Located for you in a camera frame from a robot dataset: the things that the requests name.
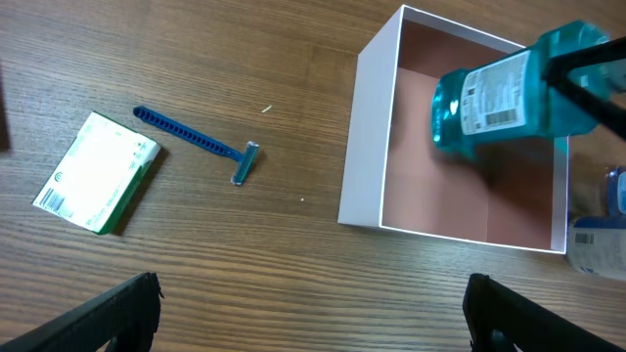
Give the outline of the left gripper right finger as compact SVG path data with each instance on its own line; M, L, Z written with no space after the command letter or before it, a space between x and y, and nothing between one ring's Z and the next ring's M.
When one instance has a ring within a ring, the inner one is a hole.
M625 352L487 275L469 276L463 311L473 352Z

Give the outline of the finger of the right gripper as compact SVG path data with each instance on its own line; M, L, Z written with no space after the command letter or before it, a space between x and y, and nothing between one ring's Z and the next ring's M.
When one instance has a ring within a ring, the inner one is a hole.
M578 113L625 139L625 109L611 100L625 93L625 38L550 58L542 80Z

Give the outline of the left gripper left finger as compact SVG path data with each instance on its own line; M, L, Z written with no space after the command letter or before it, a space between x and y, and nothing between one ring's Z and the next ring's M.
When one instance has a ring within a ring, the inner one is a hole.
M160 318L155 273L139 274L1 345L3 352L149 352Z

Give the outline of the clear spray bottle blue label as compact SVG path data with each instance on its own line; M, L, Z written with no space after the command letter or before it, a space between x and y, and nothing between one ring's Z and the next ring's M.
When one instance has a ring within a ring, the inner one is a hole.
M625 216L625 178L624 166L618 166L607 174L606 206L610 217Z

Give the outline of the teal mouthwash bottle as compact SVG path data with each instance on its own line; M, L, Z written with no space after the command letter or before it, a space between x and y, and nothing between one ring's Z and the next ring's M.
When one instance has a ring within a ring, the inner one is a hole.
M442 76L431 102L433 144L471 157L477 146L541 137L582 135L596 126L542 80L550 58L614 40L575 21L493 63Z

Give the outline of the cotton swab round container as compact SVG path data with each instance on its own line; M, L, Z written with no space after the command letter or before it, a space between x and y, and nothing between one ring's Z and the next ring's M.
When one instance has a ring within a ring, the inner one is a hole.
M566 257L579 272L625 281L625 218L576 219L568 228Z

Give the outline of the white green box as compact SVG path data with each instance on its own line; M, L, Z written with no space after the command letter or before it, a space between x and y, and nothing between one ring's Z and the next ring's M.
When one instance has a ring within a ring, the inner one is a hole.
M155 141L93 111L32 204L109 234L159 151Z

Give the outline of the blue disposable razor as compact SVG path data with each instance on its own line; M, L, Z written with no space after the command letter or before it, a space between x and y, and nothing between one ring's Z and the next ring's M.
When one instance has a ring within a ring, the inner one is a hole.
M152 126L168 132L171 135L185 140L206 151L228 157L235 161L238 166L231 178L231 183L236 186L241 186L246 181L246 178L259 152L259 145L256 142L248 141L246 143L245 150L240 152L216 139L202 134L189 126L143 106L135 107L133 109L133 115L142 121L151 124Z

